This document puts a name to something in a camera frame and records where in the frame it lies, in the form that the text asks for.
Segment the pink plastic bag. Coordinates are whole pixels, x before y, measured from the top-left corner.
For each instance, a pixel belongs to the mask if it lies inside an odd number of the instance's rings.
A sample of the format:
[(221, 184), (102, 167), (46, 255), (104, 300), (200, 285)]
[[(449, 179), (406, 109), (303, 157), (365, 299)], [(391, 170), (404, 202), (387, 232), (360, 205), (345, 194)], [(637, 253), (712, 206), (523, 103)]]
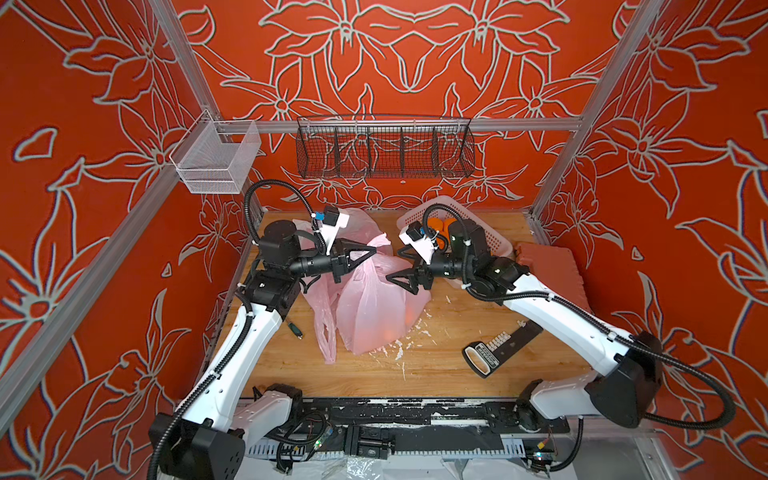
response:
[(375, 220), (365, 211), (346, 208), (341, 212), (348, 215), (349, 220), (345, 227), (338, 230), (330, 254), (323, 256), (329, 260), (329, 270), (321, 273), (320, 278), (303, 294), (313, 311), (314, 333), (326, 364), (333, 364), (337, 357), (336, 307), (343, 287), (352, 277), (353, 269), (349, 264), (367, 254), (367, 251), (352, 251), (347, 255), (343, 243), (347, 240), (367, 245), (382, 233)]
[(354, 269), (336, 307), (338, 332), (346, 349), (355, 355), (390, 344), (385, 342), (386, 325), (406, 316), (415, 317), (416, 323), (431, 300), (431, 293), (422, 288), (412, 295), (386, 280), (387, 274), (410, 267), (392, 254), (386, 234), (368, 245), (375, 246), (377, 254)]

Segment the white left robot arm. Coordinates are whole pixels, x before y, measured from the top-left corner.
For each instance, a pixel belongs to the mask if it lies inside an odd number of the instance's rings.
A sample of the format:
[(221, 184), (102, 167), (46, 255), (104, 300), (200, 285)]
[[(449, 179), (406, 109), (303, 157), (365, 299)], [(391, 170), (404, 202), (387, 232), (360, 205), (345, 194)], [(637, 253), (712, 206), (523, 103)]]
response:
[(347, 211), (333, 205), (314, 210), (304, 195), (298, 198), (309, 214), (310, 227), (300, 230), (290, 220), (259, 229), (252, 217), (254, 193), (266, 186), (283, 186), (267, 179), (250, 185), (243, 196), (243, 216), (258, 249), (253, 270), (233, 294), (240, 301), (236, 319), (221, 349), (191, 392), (172, 414), (156, 416), (149, 436), (153, 447), (147, 476), (178, 479), (233, 479), (246, 451), (264, 438), (278, 444), (308, 446), (327, 429), (303, 439), (289, 431), (299, 426), (300, 390), (275, 384), (247, 406), (240, 395), (265, 347), (299, 294), (329, 275), (335, 283), (377, 252), (376, 248), (341, 237), (350, 221)]

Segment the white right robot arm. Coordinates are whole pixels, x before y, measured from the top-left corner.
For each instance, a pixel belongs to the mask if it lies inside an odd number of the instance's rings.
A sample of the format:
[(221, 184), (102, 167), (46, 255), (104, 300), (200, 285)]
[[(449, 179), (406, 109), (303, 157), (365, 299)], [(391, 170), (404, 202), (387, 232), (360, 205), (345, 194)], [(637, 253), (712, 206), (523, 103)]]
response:
[[(529, 431), (541, 421), (599, 415), (624, 428), (644, 419), (680, 429), (707, 431), (727, 426), (736, 407), (727, 389), (711, 375), (664, 353), (653, 334), (630, 333), (567, 300), (528, 267), (493, 254), (484, 229), (453, 207), (434, 203), (420, 219), (402, 227), (399, 256), (410, 268), (388, 275), (390, 283), (417, 294), (437, 277), (458, 279), (472, 298), (524, 316), (579, 354), (589, 373), (559, 381), (533, 381), (523, 398), (520, 424)], [(650, 412), (664, 369), (671, 367), (707, 385), (721, 400), (713, 419), (678, 420)]]

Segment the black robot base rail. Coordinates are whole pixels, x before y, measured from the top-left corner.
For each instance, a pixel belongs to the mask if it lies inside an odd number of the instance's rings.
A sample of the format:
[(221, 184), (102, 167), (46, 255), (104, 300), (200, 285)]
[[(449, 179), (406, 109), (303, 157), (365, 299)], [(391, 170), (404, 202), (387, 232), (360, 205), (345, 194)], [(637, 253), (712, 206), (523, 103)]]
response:
[(547, 420), (531, 433), (518, 423), (512, 399), (306, 398), (303, 413), (318, 412), (331, 432), (318, 447), (278, 447), (262, 439), (246, 450), (250, 458), (303, 461), (345, 455), (385, 459), (434, 456), (446, 460), (516, 459), (555, 453), (555, 441), (569, 440), (563, 419)]

